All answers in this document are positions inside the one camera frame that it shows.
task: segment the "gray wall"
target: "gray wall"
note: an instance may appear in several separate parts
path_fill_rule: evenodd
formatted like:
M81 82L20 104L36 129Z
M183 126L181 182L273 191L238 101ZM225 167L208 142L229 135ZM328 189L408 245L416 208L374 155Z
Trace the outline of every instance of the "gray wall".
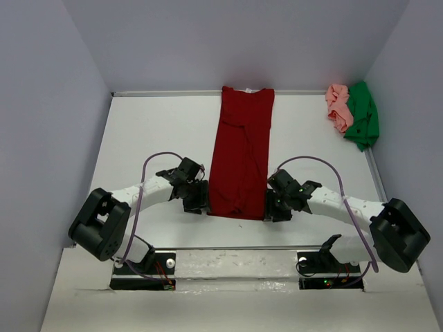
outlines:
M408 0L64 2L112 91L155 91L356 82Z
M0 331L39 331L110 95L60 0L0 8Z
M443 323L443 1L411 1L366 80L381 136L374 156L389 197L405 200L428 228L420 263Z

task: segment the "purple cable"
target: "purple cable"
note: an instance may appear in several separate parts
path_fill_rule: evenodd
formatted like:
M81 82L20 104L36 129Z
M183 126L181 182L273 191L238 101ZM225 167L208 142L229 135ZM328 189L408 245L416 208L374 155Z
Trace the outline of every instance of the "purple cable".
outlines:
M335 173L335 175L337 176L337 179L338 179L338 186L340 187L340 194L341 194L341 197L343 198L343 203L345 204L347 213L349 213L349 216L351 217L352 223L354 224L355 229L357 230L357 233L359 233L359 236L360 236L361 241L363 242L363 245L365 246L366 250L368 251L368 254L369 254L370 258L371 258L370 264L372 265L372 268L374 269L374 272L378 273L379 272L379 266L377 265L377 260L375 259L374 253L372 252L368 242L366 241L366 239L365 239L365 237L364 237L364 235L363 235L363 233L362 233L362 231L360 229L360 226L357 223L357 220L355 220L355 216L352 213L351 207L350 207L349 203L347 202L346 195L345 195L345 189L343 188L343 182L341 180L341 176L338 173L337 169L334 166L332 166L331 164L329 164L326 160L323 160L323 159L317 158L317 157L313 157L313 156L299 156L299 157L290 158L288 160L285 160L283 163L281 163L277 167L277 169L280 169L284 164L288 163L289 161L293 161L293 160L296 160L296 159L312 159L312 160L317 160L317 161L320 161L323 164L326 164L327 166L329 166L332 169L332 171L334 171L334 173Z
M137 206L136 206L136 211L135 211L135 215L134 215L134 224L132 225L132 231L131 231L131 235L129 236L129 241L127 243L125 253L123 254L123 257L121 258L121 260L119 261L120 264L123 264L126 261L129 251L131 250L132 242L134 241L134 237L136 235L138 215L140 214L141 201L142 201L142 195L143 195L143 182L145 182L145 177L146 177L146 165L154 157L162 156L164 154L172 154L173 156L180 158L180 160L183 160L183 158L180 155L176 154L175 152L168 152L167 151L167 152L159 152L157 154L153 154L148 159L146 159L145 162L143 163L143 171L141 173L141 185L140 185L140 189L138 191L138 200L137 200Z

